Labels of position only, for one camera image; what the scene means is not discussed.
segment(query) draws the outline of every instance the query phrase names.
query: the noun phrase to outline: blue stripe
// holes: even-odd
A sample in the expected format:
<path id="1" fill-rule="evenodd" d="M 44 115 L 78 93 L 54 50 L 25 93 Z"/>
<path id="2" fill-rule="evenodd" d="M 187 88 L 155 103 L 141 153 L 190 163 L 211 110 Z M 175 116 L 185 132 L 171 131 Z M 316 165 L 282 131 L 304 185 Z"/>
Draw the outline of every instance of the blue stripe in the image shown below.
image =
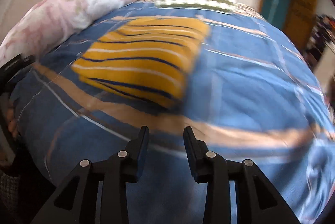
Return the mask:
<path id="1" fill-rule="evenodd" d="M 181 36 L 181 37 L 186 37 L 194 40 L 199 40 L 195 37 L 189 36 L 189 35 L 181 35 L 181 34 L 171 34 L 171 33 L 164 33 L 164 32 L 145 32 L 145 33 L 138 33 L 138 34 L 125 34 L 121 31 L 114 31 L 117 34 L 123 35 L 123 36 L 139 36 L 139 35 L 148 35 L 148 34 L 164 34 L 164 35 L 173 35 L 173 36 Z"/>
<path id="2" fill-rule="evenodd" d="M 108 84 L 124 86 L 124 87 L 128 87 L 128 88 L 134 88 L 134 89 L 137 89 L 137 90 L 140 90 L 140 91 L 160 94 L 160 95 L 162 95 L 162 96 L 164 96 L 168 99 L 176 100 L 171 94 L 169 94 L 165 91 L 159 90 L 159 89 L 151 88 L 151 87 L 146 87 L 146 86 L 141 86 L 141 85 L 136 85 L 136 84 L 129 84 L 129 83 L 124 83 L 124 82 L 118 82 L 118 81 L 103 80 L 103 79 L 97 79 L 97 78 L 90 78 L 90 79 L 94 80 L 94 81 L 98 81 L 98 82 L 104 82 L 104 83 L 108 83 Z"/>
<path id="3" fill-rule="evenodd" d="M 98 62 L 104 62 L 104 61 L 118 61 L 118 60 L 121 60 L 121 61 L 122 60 L 125 60 L 125 61 L 128 61 L 128 60 L 151 60 L 151 61 L 156 61 L 156 62 L 160 62 L 160 63 L 163 63 L 163 64 L 170 65 L 173 68 L 182 72 L 182 70 L 178 66 L 174 65 L 173 63 L 162 60 L 162 59 L 159 59 L 159 58 L 155 58 L 155 57 L 121 57 L 121 58 L 109 58 L 109 59 L 102 59 L 102 60 L 94 60 L 94 59 L 90 59 L 90 58 L 80 57 L 80 59 L 90 61 L 90 62 L 97 62 L 97 63 Z"/>
<path id="4" fill-rule="evenodd" d="M 136 41 L 108 41 L 108 42 L 103 42 L 100 40 L 97 40 L 99 43 L 113 43 L 113 44 L 131 44 L 131 43 L 137 43 L 137 42 L 157 42 L 157 43 L 167 43 L 167 44 L 172 44 L 176 46 L 182 46 L 182 44 L 179 43 L 173 43 L 173 42 L 168 42 L 168 41 L 160 41 L 160 40 L 136 40 Z"/>
<path id="5" fill-rule="evenodd" d="M 153 102 L 153 101 L 151 101 L 151 100 L 149 100 L 149 99 L 146 99 L 146 98 L 143 98 L 143 97 L 139 97 L 139 96 L 134 96 L 134 95 L 132 95 L 132 94 L 128 94 L 128 93 L 126 93 L 126 92 L 123 92 L 123 91 L 120 91 L 120 90 L 115 89 L 115 88 L 113 88 L 113 87 L 110 87 L 110 86 L 108 86 L 108 85 L 102 83 L 101 81 L 98 81 L 98 83 L 100 83 L 100 84 L 102 84 L 103 86 L 106 86 L 106 87 L 108 87 L 108 88 L 110 88 L 110 89 L 112 89 L 112 90 L 114 90 L 114 91 L 117 91 L 117 92 L 119 92 L 119 93 L 121 93 L 121 94 L 123 94 L 123 95 L 131 96 L 131 97 L 133 97 L 133 98 L 135 98 L 135 99 L 140 99 L 140 100 L 143 100 L 143 101 L 145 101 L 145 102 L 150 102 L 150 103 L 157 104 L 157 103 L 155 103 L 155 102 Z"/>
<path id="6" fill-rule="evenodd" d="M 191 27 L 185 27 L 185 26 L 175 26 L 175 25 L 129 25 L 126 24 L 126 26 L 128 27 L 177 27 L 177 28 L 188 28 L 188 29 L 192 29 L 200 34 L 203 34 L 201 31 L 195 29 L 195 28 L 191 28 Z"/>

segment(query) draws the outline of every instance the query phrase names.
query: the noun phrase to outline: person's hand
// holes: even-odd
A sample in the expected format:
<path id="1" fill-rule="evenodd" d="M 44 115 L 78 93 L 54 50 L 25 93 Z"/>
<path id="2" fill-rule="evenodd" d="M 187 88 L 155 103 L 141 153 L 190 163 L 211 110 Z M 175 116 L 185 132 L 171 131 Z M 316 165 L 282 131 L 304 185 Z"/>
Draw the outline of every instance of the person's hand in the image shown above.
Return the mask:
<path id="1" fill-rule="evenodd" d="M 7 125 L 8 125 L 9 132 L 16 139 L 16 137 L 18 135 L 18 130 L 17 130 L 16 120 L 14 119 L 14 106 L 13 106 L 13 103 L 11 101 L 8 102 L 8 110 L 7 110 L 7 114 L 6 114 L 6 120 L 7 120 Z"/>

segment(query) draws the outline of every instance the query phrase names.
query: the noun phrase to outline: blue blanket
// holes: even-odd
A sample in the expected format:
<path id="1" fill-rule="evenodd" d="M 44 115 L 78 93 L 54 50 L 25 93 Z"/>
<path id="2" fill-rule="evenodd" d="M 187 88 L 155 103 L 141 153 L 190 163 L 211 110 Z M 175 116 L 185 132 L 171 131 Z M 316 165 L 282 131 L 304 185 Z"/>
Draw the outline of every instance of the blue blanket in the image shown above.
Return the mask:
<path id="1" fill-rule="evenodd" d="M 108 31 L 141 16 L 210 25 L 181 106 L 166 111 L 82 83 L 70 65 Z M 333 193 L 334 126 L 319 84 L 292 42 L 264 20 L 137 2 L 113 11 L 35 63 L 17 85 L 18 129 L 35 164 L 58 185 L 82 159 L 107 159 L 150 128 L 143 176 L 127 185 L 130 223 L 201 223 L 206 185 L 191 177 L 182 133 L 224 158 L 253 159 L 301 223 Z M 232 223 L 236 223 L 231 185 Z"/>

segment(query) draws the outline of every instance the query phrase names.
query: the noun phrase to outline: pillow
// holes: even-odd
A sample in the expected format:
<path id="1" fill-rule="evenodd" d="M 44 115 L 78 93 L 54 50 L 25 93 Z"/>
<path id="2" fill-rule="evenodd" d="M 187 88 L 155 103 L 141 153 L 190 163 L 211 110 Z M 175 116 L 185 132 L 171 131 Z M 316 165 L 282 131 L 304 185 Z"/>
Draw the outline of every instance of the pillow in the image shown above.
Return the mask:
<path id="1" fill-rule="evenodd" d="M 0 67 L 19 54 L 36 58 L 86 29 L 105 14 L 137 0 L 43 0 L 30 9 L 4 38 Z"/>
<path id="2" fill-rule="evenodd" d="M 155 0 L 158 8 L 193 8 L 231 14 L 236 9 L 236 0 Z"/>
<path id="3" fill-rule="evenodd" d="M 187 17 L 141 17 L 99 38 L 72 69 L 81 81 L 165 108 L 179 102 L 208 26 Z"/>

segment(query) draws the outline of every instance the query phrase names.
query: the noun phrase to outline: yellow striped towel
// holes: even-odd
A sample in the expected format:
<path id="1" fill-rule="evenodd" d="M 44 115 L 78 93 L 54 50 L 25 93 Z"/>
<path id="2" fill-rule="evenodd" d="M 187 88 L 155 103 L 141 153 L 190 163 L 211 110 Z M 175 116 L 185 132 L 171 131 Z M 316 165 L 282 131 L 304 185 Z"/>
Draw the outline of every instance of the yellow striped towel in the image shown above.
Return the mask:
<path id="1" fill-rule="evenodd" d="M 72 69 L 90 85 L 169 108 L 182 99 L 207 33 L 194 18 L 140 17 L 99 38 Z"/>

